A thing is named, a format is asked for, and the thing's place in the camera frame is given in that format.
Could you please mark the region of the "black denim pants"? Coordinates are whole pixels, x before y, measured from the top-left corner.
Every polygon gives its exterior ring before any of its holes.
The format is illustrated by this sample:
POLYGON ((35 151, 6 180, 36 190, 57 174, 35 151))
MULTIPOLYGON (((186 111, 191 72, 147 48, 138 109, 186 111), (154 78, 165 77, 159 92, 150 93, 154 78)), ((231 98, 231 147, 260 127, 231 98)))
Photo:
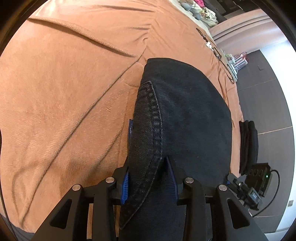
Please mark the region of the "black denim pants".
POLYGON ((119 239, 181 240, 186 207, 171 195, 166 157, 216 187, 229 173, 231 149, 231 114, 210 80, 189 64, 149 59, 135 102, 119 239))

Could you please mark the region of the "folded black clothes stack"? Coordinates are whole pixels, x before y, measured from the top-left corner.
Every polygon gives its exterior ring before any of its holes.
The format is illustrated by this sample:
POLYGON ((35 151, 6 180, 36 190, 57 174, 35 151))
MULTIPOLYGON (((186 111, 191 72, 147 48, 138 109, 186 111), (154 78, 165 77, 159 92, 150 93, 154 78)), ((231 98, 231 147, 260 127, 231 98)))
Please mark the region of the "folded black clothes stack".
POLYGON ((258 158, 258 132, 254 121, 239 122, 240 127, 240 166, 239 173, 246 175, 258 158))

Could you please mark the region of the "brown bed blanket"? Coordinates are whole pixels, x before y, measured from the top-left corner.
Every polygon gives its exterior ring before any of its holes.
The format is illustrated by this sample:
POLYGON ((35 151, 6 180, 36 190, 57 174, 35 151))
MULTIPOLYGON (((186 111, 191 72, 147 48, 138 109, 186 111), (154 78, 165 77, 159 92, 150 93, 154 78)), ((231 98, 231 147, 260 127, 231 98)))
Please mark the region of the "brown bed blanket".
POLYGON ((178 1, 48 1, 1 55, 1 186, 11 223, 37 231, 76 184, 122 165, 149 58, 200 69, 231 111, 238 174, 243 119, 236 85, 206 46, 210 32, 178 1))

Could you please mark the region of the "pink curtain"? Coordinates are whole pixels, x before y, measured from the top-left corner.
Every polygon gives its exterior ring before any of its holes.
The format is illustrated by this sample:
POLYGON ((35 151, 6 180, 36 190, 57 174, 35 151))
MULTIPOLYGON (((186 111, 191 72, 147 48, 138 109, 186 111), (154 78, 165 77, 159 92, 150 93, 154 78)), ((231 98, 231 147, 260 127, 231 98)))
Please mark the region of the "pink curtain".
POLYGON ((261 9, 255 9, 219 23, 209 30, 218 48, 227 54, 252 53, 282 43, 287 37, 261 9))

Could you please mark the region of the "small grey teddy bear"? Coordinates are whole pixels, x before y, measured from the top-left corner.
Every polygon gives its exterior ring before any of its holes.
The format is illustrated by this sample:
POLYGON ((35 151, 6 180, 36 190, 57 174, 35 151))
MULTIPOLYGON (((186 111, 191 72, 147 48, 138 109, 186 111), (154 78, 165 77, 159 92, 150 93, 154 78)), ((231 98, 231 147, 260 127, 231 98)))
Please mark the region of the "small grey teddy bear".
POLYGON ((205 16, 204 10, 195 1, 179 0, 179 3, 186 11, 191 12, 197 20, 201 20, 205 16))

